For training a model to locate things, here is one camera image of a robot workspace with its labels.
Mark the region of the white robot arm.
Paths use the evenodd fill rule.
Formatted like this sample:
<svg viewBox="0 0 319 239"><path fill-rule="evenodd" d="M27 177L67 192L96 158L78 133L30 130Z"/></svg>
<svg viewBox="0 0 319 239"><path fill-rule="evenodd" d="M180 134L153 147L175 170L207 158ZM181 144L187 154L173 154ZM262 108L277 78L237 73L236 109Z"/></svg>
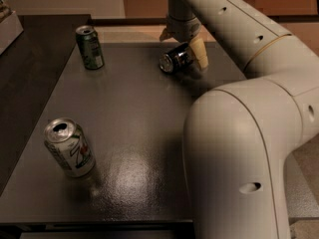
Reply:
<svg viewBox="0 0 319 239"><path fill-rule="evenodd" d="M203 94L183 127L196 239L290 239L284 164L318 132L318 57L243 0L168 0L179 41L203 24L244 80Z"/></svg>

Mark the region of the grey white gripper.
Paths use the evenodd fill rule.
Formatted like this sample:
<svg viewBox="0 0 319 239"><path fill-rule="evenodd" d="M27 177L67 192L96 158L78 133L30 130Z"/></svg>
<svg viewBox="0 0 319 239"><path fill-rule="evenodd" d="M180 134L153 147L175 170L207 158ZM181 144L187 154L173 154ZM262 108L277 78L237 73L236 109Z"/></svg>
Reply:
<svg viewBox="0 0 319 239"><path fill-rule="evenodd" d="M208 68L208 57L203 40L195 37L200 31L201 23L196 17L177 20L171 15L166 16L166 26L162 30L159 40L161 42L174 38L180 43L189 42L193 57L201 70Z"/></svg>

